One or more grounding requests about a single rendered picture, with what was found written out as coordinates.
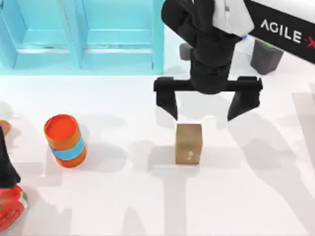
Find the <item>brown round object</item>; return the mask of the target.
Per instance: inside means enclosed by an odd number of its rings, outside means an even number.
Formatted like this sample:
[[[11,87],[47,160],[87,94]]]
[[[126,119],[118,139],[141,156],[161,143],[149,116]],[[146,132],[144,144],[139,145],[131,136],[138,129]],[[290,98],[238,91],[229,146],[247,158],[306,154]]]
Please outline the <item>brown round object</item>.
[[[0,127],[2,128],[4,135],[10,131],[10,123],[6,120],[0,119]]]

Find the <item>white bottle with blue cap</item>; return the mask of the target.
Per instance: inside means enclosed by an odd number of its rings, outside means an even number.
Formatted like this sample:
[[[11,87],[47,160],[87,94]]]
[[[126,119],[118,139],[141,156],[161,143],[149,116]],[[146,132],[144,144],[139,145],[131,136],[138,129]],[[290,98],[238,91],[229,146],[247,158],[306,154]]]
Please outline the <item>white bottle with blue cap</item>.
[[[242,37],[242,40],[236,44],[236,51],[246,54],[251,57],[255,39],[250,35]]]

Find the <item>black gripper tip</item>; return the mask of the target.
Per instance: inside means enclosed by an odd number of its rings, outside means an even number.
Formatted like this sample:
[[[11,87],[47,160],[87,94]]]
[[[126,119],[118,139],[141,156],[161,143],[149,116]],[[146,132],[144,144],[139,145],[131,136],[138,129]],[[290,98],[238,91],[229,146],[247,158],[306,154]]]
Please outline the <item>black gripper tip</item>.
[[[3,129],[0,126],[0,189],[13,188],[20,181],[21,177],[10,161]]]

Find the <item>light blue rack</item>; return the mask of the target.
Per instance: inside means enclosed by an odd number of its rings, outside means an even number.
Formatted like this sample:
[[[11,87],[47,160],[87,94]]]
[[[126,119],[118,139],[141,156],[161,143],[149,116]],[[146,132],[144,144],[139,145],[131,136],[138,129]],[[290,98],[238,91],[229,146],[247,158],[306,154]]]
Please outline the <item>light blue rack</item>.
[[[0,75],[164,70],[164,0],[0,0]]]

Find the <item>dark grey plant pot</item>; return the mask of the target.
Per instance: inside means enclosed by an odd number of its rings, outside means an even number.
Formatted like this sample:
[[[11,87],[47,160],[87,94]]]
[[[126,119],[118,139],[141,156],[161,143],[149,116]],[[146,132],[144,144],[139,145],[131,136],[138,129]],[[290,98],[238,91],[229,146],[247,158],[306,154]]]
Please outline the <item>dark grey plant pot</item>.
[[[256,39],[252,51],[251,67],[258,74],[267,75],[277,69],[283,55],[283,51]]]

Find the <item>orange can with blue band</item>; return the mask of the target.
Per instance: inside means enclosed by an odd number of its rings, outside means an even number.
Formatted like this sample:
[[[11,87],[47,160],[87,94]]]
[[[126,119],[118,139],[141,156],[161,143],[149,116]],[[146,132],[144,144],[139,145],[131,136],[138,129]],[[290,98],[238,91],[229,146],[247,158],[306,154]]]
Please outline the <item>orange can with blue band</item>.
[[[86,158],[87,150],[77,120],[68,114],[58,114],[44,124],[44,135],[57,163],[74,168]]]

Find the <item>brown cardboard box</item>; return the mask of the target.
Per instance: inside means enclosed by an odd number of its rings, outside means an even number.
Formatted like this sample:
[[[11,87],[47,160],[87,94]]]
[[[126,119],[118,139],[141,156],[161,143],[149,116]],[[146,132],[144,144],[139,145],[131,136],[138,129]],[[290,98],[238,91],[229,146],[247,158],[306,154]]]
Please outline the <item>brown cardboard box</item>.
[[[198,165],[203,147],[201,124],[177,124],[175,163]]]

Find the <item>small grey object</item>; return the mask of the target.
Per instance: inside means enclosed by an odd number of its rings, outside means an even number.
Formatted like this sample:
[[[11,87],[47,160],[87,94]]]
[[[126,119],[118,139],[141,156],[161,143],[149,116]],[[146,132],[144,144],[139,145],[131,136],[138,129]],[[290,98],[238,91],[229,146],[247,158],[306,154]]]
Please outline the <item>small grey object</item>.
[[[190,51],[192,49],[192,46],[189,45],[188,43],[182,43],[179,46],[179,55],[180,59],[184,61],[189,61],[190,60]]]

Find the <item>red and green can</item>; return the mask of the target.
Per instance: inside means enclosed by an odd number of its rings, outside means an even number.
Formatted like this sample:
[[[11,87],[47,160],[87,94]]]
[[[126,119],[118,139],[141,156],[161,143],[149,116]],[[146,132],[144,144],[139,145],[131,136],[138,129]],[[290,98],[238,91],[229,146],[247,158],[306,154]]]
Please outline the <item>red and green can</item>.
[[[8,229],[25,211],[28,196],[19,186],[0,189],[0,233]]]

